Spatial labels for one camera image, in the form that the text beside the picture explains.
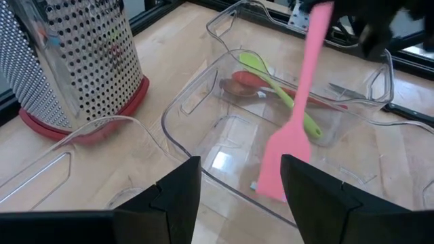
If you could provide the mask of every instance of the plastic tray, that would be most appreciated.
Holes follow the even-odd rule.
[[[211,62],[228,51],[249,50],[267,63],[270,76],[297,87],[304,56],[304,40],[299,37],[305,31],[290,23],[272,19],[261,2],[238,1],[207,23],[212,46]],[[351,104],[349,111],[365,118],[370,118],[393,99],[393,69],[388,51],[372,62],[343,53],[360,52],[357,45],[327,44],[319,58],[311,89],[313,94]],[[336,91],[330,84],[347,91]]]
[[[293,221],[286,203],[257,195],[254,190],[264,146],[290,112],[274,96],[235,97],[219,86],[221,80],[230,79],[234,70],[242,68],[235,58],[237,52],[217,59],[166,109],[161,124],[172,145],[170,152],[180,157],[200,155],[207,175]],[[290,87],[282,80],[275,82]],[[310,98],[329,106],[309,104],[307,108],[324,131],[332,131],[333,127],[325,127],[333,124],[326,123],[332,118],[340,121],[334,124],[338,128],[335,135],[343,135],[342,127],[351,128],[333,146],[322,147],[311,141],[312,165],[409,209],[434,207],[434,168],[430,166],[434,154],[427,146],[434,142],[432,134],[415,125],[372,125],[319,96],[311,94]]]
[[[173,158],[139,121],[115,116],[84,125],[35,159],[0,183],[0,212],[112,209],[188,157]],[[302,240],[293,226],[203,175],[193,243],[205,242]]]

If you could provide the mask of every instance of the lime green spatula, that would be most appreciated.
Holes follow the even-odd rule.
[[[239,61],[244,65],[244,68],[261,77],[264,81],[266,81],[277,93],[277,95],[283,100],[283,102],[288,106],[289,108],[293,109],[294,107],[294,101],[293,99],[285,92],[283,91],[278,84],[274,80],[272,80],[268,75],[268,68],[267,64],[264,64],[264,62],[256,55],[248,52],[243,52],[239,55]],[[303,121],[303,127],[304,130],[314,139],[318,139],[322,137],[323,132],[319,128],[319,126],[316,124],[316,122],[307,114],[304,113],[304,121]]]

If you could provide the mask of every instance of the red spatula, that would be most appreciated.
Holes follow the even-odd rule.
[[[291,119],[270,137],[265,146],[256,189],[259,194],[285,201],[285,193],[280,178],[282,155],[292,155],[306,163],[310,161],[311,147],[303,130],[304,108],[309,97],[319,52],[329,27],[332,11],[333,3],[321,3],[312,9],[304,47],[300,85],[294,101],[295,106]]]

